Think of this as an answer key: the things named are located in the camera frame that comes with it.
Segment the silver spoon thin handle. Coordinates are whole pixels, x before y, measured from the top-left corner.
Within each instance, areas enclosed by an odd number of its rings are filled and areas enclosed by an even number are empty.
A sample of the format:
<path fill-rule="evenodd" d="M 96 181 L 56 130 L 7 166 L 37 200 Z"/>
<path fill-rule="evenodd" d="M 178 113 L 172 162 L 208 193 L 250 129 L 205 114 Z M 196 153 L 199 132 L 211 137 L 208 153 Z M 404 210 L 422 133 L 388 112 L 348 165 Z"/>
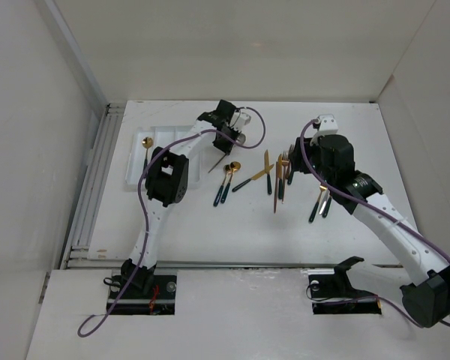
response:
<path fill-rule="evenodd" d="M 240 133 L 236 140 L 235 140 L 239 145 L 244 145 L 246 142 L 246 136 L 243 133 Z M 225 153 L 214 165 L 213 167 L 208 171 L 208 173 L 210 173 L 215 167 L 217 167 L 224 158 L 226 158 L 227 156 L 229 156 L 230 153 Z"/>

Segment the gold spoon green handle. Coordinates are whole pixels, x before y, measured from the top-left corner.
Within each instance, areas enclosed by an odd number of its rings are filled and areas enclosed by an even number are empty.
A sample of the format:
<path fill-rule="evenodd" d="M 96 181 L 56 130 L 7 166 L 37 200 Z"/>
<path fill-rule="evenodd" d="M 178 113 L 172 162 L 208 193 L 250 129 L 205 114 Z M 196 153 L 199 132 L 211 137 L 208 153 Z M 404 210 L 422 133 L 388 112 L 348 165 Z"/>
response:
<path fill-rule="evenodd" d="M 153 147 L 154 140 L 147 136 L 142 139 L 142 147 L 145 149 L 145 157 L 143 162 L 143 168 L 146 168 L 149 163 L 149 150 Z"/>
<path fill-rule="evenodd" d="M 226 199 L 227 199 L 227 195 L 230 191 L 230 186 L 232 184 L 233 181 L 233 176 L 236 172 L 238 172 L 241 169 L 242 165 L 240 162 L 238 161 L 233 161 L 230 165 L 229 165 L 229 178 L 228 178 L 228 182 L 226 183 L 226 186 L 223 190 L 223 193 L 221 195 L 220 198 L 220 202 L 221 203 L 225 203 Z"/>
<path fill-rule="evenodd" d="M 216 196 L 214 198 L 214 202 L 213 202 L 213 206 L 214 207 L 217 207 L 218 204 L 220 203 L 220 200 L 221 200 L 221 197 L 222 197 L 222 193 L 224 191 L 225 183 L 227 181 L 227 177 L 232 172 L 232 164 L 231 163 L 227 164 L 223 168 L 223 171 L 224 171 L 224 178 L 223 178 L 223 181 L 222 181 L 222 183 L 221 183 L 221 185 L 220 185 L 220 187 L 218 189 L 218 192 L 217 192 L 217 194 L 216 194 Z"/>

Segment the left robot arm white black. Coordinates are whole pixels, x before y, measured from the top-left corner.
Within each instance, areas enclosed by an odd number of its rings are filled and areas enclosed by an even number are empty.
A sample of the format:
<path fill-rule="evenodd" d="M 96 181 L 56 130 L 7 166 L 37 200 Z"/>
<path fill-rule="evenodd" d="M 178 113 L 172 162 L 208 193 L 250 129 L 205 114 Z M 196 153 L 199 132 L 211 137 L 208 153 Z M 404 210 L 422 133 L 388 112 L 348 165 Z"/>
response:
<path fill-rule="evenodd" d="M 215 110 L 198 117 L 180 143 L 157 147 L 152 153 L 146 174 L 139 178 L 139 189 L 145 190 L 139 201 L 147 216 L 121 266 L 121 279 L 134 296 L 142 298 L 152 291 L 159 233 L 173 206 L 185 197 L 191 160 L 210 145 L 229 154 L 236 143 L 244 143 L 242 130 L 250 120 L 249 115 L 221 100 Z"/>

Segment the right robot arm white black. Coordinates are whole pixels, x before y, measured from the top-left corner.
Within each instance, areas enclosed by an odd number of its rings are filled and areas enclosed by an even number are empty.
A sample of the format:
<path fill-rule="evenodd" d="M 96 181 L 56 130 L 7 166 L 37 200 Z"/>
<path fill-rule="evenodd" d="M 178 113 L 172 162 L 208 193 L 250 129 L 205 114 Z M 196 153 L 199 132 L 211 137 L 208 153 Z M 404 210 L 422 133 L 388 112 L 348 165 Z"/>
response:
<path fill-rule="evenodd" d="M 450 256 L 400 217 L 383 188 L 356 169 L 345 136 L 300 136 L 291 158 L 292 171 L 315 176 L 398 259 L 411 280 L 400 288 L 402 305 L 415 323 L 430 328 L 450 315 Z"/>

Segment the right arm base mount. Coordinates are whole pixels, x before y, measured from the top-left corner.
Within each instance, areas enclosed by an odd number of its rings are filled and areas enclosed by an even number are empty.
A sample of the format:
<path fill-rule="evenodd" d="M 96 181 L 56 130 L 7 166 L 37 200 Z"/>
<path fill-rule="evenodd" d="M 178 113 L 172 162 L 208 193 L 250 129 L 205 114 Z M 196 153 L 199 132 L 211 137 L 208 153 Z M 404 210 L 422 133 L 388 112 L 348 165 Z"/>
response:
<path fill-rule="evenodd" d="M 333 268 L 315 268 L 307 273 L 306 294 L 314 315 L 382 314 L 377 295 L 354 288 L 348 277 L 347 272 L 364 261 L 351 256 Z"/>

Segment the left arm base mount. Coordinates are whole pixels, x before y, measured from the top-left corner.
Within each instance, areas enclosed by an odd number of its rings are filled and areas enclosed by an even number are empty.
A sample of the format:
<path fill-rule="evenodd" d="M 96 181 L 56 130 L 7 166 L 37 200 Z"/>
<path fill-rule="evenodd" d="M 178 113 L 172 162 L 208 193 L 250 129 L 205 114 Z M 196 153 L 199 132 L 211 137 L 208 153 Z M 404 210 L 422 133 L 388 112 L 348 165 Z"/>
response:
<path fill-rule="evenodd" d="M 177 271 L 165 269 L 154 271 L 145 289 L 131 284 L 122 297 L 116 301 L 126 280 L 119 272 L 114 271 L 109 277 L 103 279 L 103 284 L 109 287 L 106 301 L 106 312 L 113 304 L 111 315 L 143 315 L 168 316 L 174 315 L 176 309 L 176 292 L 178 285 Z"/>

